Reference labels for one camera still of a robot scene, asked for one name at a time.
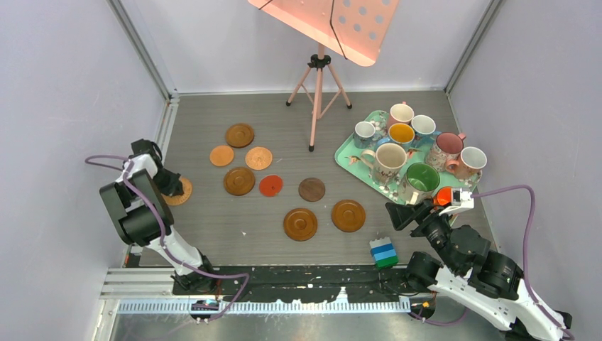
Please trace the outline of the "woven rattan coaster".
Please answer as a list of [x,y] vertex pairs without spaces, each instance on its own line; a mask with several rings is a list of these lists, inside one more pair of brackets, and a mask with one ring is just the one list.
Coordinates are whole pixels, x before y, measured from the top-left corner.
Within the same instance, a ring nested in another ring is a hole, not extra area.
[[246,165],[255,171],[266,169],[272,161],[273,155],[271,151],[262,146],[250,149],[245,156]]
[[192,190],[193,190],[192,182],[185,177],[180,177],[180,182],[182,183],[183,194],[172,195],[172,196],[163,195],[164,201],[169,206],[182,205],[185,202],[187,202],[189,200],[190,196],[192,195]]

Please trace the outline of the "light plain wooden coaster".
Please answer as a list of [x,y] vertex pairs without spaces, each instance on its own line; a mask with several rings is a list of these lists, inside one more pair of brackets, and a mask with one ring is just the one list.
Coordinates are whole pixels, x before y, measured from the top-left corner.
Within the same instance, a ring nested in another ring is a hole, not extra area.
[[229,145],[220,145],[213,148],[209,154],[211,164],[217,167],[229,165],[234,159],[235,153]]

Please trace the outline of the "large ridged brown wooden coaster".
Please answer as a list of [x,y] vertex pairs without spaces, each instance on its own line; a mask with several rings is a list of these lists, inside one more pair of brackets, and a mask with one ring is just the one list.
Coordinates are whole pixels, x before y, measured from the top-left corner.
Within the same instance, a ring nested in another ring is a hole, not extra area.
[[256,184],[253,171],[247,167],[230,169],[223,179],[225,191],[230,195],[242,196],[251,192]]

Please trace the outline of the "red round paper coaster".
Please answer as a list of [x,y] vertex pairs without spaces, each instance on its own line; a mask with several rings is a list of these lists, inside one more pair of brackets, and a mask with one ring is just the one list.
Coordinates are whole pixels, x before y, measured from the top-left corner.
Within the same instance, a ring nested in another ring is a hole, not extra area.
[[283,188],[283,179],[278,175],[267,175],[259,183],[259,192],[265,197],[275,197]]

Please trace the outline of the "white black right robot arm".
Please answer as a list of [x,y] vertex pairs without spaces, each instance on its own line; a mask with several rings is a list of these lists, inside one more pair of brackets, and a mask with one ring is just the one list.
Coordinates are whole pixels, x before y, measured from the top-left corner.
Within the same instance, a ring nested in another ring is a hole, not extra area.
[[437,257],[412,253],[405,282],[414,291],[434,291],[452,298],[485,318],[509,340],[563,340],[572,316],[553,310],[526,281],[526,273],[510,257],[493,251],[491,242],[471,226],[453,228],[451,217],[431,200],[417,205],[388,202],[393,228],[417,226],[411,237],[424,237]]

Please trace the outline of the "ridged brown coaster back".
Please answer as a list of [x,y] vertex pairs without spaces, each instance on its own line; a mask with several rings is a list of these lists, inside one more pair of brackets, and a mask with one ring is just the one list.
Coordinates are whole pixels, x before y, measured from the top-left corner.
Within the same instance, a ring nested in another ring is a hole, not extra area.
[[243,148],[250,145],[254,140],[255,134],[253,128],[245,123],[238,123],[230,126],[225,139],[228,145],[233,148]]

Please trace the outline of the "dark walnut flat coaster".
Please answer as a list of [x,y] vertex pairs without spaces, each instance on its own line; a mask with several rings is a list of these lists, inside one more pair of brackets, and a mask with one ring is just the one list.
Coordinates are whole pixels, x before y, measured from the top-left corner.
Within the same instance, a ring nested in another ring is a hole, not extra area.
[[308,202],[321,200],[325,192],[325,184],[319,178],[305,178],[298,186],[299,196]]

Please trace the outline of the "green inside cream mug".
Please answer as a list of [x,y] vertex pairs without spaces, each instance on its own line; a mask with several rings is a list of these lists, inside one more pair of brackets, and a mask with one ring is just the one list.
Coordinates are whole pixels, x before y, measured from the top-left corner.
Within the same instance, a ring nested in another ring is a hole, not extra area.
[[406,205],[416,205],[439,187],[439,172],[426,163],[411,164],[400,181],[399,198]]

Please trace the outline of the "blue green toy brick stack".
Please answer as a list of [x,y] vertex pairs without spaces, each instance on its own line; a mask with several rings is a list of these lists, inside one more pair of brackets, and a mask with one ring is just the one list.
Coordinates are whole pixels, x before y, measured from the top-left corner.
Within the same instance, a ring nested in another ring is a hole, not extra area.
[[398,255],[389,237],[371,240],[369,246],[377,269],[390,268],[398,264]]

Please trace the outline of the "orange mug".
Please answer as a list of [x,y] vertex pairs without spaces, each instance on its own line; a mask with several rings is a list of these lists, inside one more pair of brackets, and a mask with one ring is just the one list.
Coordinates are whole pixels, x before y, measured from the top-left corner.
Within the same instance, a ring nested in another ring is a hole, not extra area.
[[446,186],[441,188],[433,197],[433,203],[436,206],[447,207],[453,202],[453,188]]

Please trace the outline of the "cream shell pattern mug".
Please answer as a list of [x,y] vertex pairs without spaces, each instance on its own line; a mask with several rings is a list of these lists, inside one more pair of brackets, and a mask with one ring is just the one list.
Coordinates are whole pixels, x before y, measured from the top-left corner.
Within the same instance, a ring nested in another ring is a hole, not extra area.
[[370,168],[371,178],[375,183],[387,185],[406,164],[407,153],[402,146],[386,143],[375,151],[362,151],[359,158]]

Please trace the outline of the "yellow inside blue mug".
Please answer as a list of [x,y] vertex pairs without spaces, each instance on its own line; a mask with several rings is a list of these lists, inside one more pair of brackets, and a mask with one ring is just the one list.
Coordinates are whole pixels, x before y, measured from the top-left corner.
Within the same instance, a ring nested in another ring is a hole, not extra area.
[[402,146],[408,151],[415,139],[415,131],[408,124],[395,123],[388,129],[388,138],[392,143]]

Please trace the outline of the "peach mug white inside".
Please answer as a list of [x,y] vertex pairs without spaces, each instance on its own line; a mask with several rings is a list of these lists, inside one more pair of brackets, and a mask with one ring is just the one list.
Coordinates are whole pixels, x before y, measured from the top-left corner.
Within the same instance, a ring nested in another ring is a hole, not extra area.
[[487,162],[487,155],[481,149],[468,146],[456,159],[447,161],[444,169],[456,179],[466,180],[485,168]]

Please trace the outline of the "small blue patterned mug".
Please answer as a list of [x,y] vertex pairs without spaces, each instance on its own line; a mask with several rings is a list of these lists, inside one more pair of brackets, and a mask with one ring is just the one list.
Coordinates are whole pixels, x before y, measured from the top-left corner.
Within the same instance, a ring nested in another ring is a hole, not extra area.
[[369,121],[360,121],[354,127],[354,145],[356,148],[368,148],[376,133],[375,126]]

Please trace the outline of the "pink music stand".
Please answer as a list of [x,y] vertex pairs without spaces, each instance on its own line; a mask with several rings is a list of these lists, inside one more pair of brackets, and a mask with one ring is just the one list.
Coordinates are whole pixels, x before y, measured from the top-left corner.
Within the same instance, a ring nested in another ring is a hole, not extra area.
[[259,11],[279,20],[317,43],[305,73],[285,102],[290,106],[300,90],[310,99],[312,123],[308,150],[314,151],[317,121],[342,97],[353,108],[332,65],[330,50],[361,67],[374,65],[400,2],[395,0],[250,1]]

